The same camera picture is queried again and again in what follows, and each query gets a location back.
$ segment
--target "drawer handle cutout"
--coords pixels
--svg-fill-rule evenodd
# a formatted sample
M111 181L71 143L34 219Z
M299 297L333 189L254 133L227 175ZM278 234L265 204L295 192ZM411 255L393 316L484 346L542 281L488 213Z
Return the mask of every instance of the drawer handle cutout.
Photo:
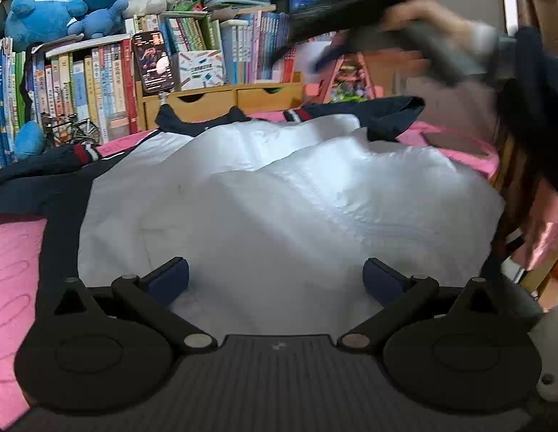
M177 97L177 99L180 100L181 102L193 103L193 102L197 102L197 101L198 101L199 99L201 99L204 95L205 95L205 93L202 93L202 94L182 95L181 97Z

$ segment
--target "pink pattern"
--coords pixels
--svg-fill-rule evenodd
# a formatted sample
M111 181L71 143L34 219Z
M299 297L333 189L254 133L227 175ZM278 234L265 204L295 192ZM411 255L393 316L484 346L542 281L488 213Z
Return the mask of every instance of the pink pattern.
M0 224L0 427L28 409L13 360L35 320L39 252L46 219Z

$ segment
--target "white cloth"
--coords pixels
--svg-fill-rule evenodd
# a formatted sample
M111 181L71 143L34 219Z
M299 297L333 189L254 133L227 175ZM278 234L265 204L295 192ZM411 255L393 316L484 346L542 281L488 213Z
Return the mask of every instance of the white cloth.
M151 166L119 215L84 222L81 278L109 284L183 256L191 285L172 310L221 340L338 336L380 308L361 280L372 256L445 285L476 276L499 195L433 148L369 143L358 126L343 115L206 131Z

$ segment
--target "white plush toy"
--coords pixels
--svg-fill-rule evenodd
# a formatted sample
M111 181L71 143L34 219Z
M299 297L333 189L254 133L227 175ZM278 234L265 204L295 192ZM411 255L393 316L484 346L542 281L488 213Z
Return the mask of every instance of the white plush toy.
M123 17L133 18L133 15L160 14L167 11L169 4L177 0L127 0L129 6L123 12Z

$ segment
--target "wooden drawer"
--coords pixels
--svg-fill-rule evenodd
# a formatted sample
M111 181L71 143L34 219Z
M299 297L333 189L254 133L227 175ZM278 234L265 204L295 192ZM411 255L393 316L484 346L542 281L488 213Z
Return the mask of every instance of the wooden drawer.
M173 112L184 122L200 122L212 120L229 112L235 105L235 92L225 90L202 94L184 94L167 97L167 103ZM145 116L147 118L147 129L157 128L155 118L159 113L159 96L145 100Z
M281 88L237 89L237 106L245 113L284 111L303 103L303 84L289 83Z

